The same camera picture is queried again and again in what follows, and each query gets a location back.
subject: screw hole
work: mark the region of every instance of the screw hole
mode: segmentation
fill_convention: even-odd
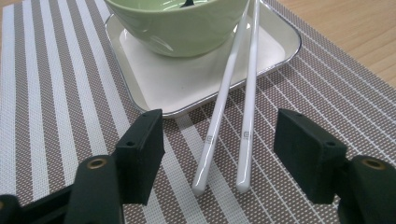
[[[91,170],[101,168],[102,166],[106,165],[107,160],[105,159],[95,159],[88,162],[87,167]]]
[[[326,145],[329,147],[335,147],[335,143],[334,142],[326,142]]]
[[[132,147],[132,146],[134,146],[134,142],[127,142],[126,145],[127,145],[128,147]]]
[[[376,170],[385,170],[386,167],[384,165],[384,163],[382,163],[381,161],[377,161],[377,160],[372,160],[372,159],[364,159],[361,161],[364,165],[376,169]]]

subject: green bowl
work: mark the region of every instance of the green bowl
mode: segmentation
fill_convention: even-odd
[[[162,55],[191,57],[225,42],[248,0],[105,0],[121,24],[144,46]]]

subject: wooden table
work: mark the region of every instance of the wooden table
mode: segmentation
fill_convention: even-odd
[[[1,0],[0,8],[20,1]],[[396,88],[395,0],[278,1]]]

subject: white plate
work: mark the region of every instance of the white plate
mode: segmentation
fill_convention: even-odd
[[[245,84],[249,27],[238,53],[231,89]],[[161,108],[164,118],[173,119],[216,98],[233,35],[219,48],[205,55],[170,58],[143,47],[114,15],[106,21],[106,32],[137,109],[143,112]],[[290,60],[300,46],[298,32],[261,3],[258,76]]]

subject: square plate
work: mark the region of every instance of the square plate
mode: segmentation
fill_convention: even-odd
[[[250,22],[241,43],[230,89],[245,85],[248,71]],[[106,32],[136,108],[161,108],[165,119],[182,116],[216,99],[234,33],[217,49],[190,58],[166,57],[146,49],[125,30],[116,16],[106,21]],[[298,32],[261,2],[257,75],[269,73],[300,49]]]

